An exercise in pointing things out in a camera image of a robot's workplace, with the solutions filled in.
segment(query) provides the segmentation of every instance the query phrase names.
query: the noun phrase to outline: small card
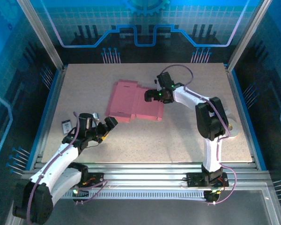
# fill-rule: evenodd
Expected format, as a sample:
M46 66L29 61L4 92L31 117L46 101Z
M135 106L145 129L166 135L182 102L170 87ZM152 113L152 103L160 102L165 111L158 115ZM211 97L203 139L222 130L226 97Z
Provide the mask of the small card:
M72 124L70 120L62 121L62 129L64 130L64 134L67 134L72 130Z

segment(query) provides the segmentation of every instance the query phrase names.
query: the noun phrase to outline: glass wall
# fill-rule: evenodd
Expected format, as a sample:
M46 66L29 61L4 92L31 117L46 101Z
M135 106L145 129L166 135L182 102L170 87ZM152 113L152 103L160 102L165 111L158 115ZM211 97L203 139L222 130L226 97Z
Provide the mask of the glass wall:
M227 63L259 2L31 0L65 64Z
M17 1L0 0L0 225L26 166L55 71Z
M272 1L235 73L266 167L281 180L281 0Z

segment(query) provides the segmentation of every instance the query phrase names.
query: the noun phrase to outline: white tape roll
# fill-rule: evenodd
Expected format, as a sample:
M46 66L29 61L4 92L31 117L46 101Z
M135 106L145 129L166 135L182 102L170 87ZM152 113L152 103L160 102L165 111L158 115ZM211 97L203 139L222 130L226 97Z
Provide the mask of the white tape roll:
M238 124L236 123L236 121L234 121L231 118L228 118L228 122L229 122L228 129L230 131L230 138L235 138L239 133Z

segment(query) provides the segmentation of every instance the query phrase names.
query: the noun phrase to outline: gear graphic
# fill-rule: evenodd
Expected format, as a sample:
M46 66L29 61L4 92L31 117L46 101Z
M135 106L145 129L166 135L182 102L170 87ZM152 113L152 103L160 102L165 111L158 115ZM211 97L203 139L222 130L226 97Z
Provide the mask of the gear graphic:
M165 9L165 5L169 4L169 0L123 0L127 9L131 13L144 16L159 13L161 9Z
M8 22L18 16L18 3L16 0L0 0L0 13Z

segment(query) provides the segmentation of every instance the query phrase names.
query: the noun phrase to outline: dark floor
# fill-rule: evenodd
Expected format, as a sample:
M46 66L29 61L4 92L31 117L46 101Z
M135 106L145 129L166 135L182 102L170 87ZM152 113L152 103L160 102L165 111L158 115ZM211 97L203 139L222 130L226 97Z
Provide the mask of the dark floor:
M236 191L216 206L187 200L57 202L46 225L269 225L263 195Z

